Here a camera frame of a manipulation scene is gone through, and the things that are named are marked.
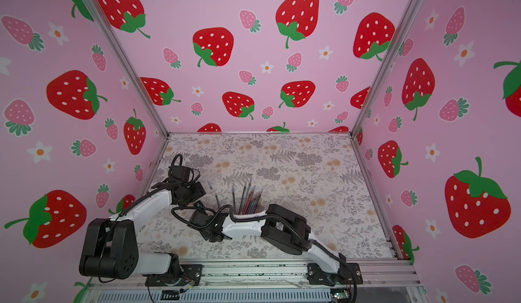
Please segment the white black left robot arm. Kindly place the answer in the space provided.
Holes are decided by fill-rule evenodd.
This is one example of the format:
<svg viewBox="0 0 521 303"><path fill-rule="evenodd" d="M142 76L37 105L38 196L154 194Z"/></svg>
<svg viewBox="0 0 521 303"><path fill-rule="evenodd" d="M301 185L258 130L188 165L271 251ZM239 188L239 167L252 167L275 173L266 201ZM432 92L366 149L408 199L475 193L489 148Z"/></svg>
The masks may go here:
<svg viewBox="0 0 521 303"><path fill-rule="evenodd" d="M175 254L146 253L138 249L137 235L157 213L170 205L186 207L206 194L200 182L157 189L120 213L89 223L81 253L79 272L94 278L127 279L157 275L167 284L185 279Z"/></svg>

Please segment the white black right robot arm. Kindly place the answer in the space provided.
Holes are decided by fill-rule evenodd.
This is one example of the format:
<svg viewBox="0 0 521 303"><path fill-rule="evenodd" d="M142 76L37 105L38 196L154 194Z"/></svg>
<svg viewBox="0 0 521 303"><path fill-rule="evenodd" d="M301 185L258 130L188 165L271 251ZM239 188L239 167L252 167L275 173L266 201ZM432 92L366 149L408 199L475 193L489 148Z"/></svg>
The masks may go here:
<svg viewBox="0 0 521 303"><path fill-rule="evenodd" d="M303 216L280 205L271 204L263 212L243 216L236 216L230 205L216 212L201 205L194 210L187 225L199 231L206 241L258 236L286 254L302 255L310 260L307 279L312 285L355 287L363 284L357 263L349 263L343 254L327 247L314 235Z"/></svg>

